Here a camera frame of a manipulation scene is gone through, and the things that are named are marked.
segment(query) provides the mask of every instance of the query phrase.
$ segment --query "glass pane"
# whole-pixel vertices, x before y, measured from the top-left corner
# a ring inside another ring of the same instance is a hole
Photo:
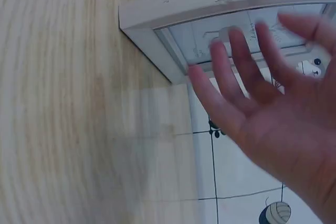
[[[286,31],[277,20],[278,12],[297,12],[321,14],[325,4],[290,5],[245,10],[220,16],[214,16],[168,27],[188,63],[201,63],[211,60],[208,45],[214,38],[219,38],[231,55],[228,30],[239,27],[247,40],[252,53],[260,52],[255,33],[255,22],[263,20],[269,26],[280,48],[296,47],[304,41]]]

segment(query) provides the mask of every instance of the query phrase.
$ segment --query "tile grout line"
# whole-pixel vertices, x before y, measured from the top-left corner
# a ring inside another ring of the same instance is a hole
[[[284,183],[282,183],[282,186],[281,186],[281,202],[282,202],[282,197],[283,197],[283,195],[284,195],[284,191],[283,191],[283,190],[284,190],[284,189],[283,189],[283,188],[284,188],[284,187],[283,187],[284,185],[283,185],[283,184],[284,184]]]
[[[216,215],[217,215],[217,224],[219,224],[218,218],[218,197],[217,197],[217,185],[216,185],[216,170],[215,170],[215,153],[214,153],[214,140],[211,134],[211,149],[212,149],[212,164],[213,164],[213,171],[214,171],[214,182],[215,182],[215,197],[216,197]]]
[[[233,198],[240,198],[240,197],[248,197],[248,196],[253,196],[256,194],[263,194],[263,193],[268,193],[270,191],[277,191],[277,190],[282,190],[282,187],[277,187],[277,188],[273,188],[273,189],[269,189],[269,190],[263,190],[263,191],[257,191],[255,193],[251,193],[251,194],[242,194],[242,195],[235,195],[235,196],[228,196],[228,197],[218,197],[218,199],[233,199]]]
[[[248,197],[248,196],[253,196],[256,194],[264,194],[264,193],[268,193],[270,191],[277,191],[277,190],[281,190],[281,192],[283,192],[283,190],[287,188],[287,186],[283,185],[281,187],[277,187],[277,188],[273,188],[273,189],[268,189],[268,190],[262,190],[262,191],[257,191],[255,193],[250,193],[250,194],[242,194],[242,195],[235,195],[235,196],[228,196],[228,197],[212,197],[212,198],[200,198],[197,200],[208,200],[208,199],[233,199],[233,198],[240,198],[240,197]]]

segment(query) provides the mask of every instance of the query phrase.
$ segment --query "white tile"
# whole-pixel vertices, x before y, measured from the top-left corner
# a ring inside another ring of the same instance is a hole
[[[219,199],[219,224],[257,224],[266,206],[279,201],[281,201],[281,189],[251,196]]]
[[[215,199],[183,201],[184,224],[217,224]]]
[[[200,100],[195,94],[193,86],[190,83],[188,84],[188,94],[190,103],[192,131],[193,132],[208,131],[209,130],[208,114],[203,108]]]
[[[291,216],[287,224],[322,224],[319,218],[299,196],[289,188],[284,188],[283,190],[283,201],[291,208]]]
[[[228,137],[214,140],[218,197],[251,194],[281,187],[281,183],[252,163]]]
[[[198,133],[193,138],[198,198],[213,198],[216,195],[211,136],[209,133]]]

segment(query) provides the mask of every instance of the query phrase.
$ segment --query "palm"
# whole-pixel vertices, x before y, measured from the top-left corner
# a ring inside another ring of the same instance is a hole
[[[292,15],[279,19],[292,32],[317,40],[334,54],[336,31],[324,21]],[[200,67],[192,66],[189,75],[195,92],[212,120],[253,162],[296,191],[322,219],[335,221],[336,59],[322,80],[303,76],[285,64],[265,24],[256,30],[269,69],[285,94],[263,79],[244,35],[236,29],[229,34],[233,59],[251,99],[243,95],[221,42],[211,46],[221,93]]]

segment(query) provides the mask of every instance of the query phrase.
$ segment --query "light wood surface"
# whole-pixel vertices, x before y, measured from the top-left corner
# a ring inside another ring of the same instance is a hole
[[[0,0],[0,223],[197,223],[185,86],[119,31],[127,0]]]

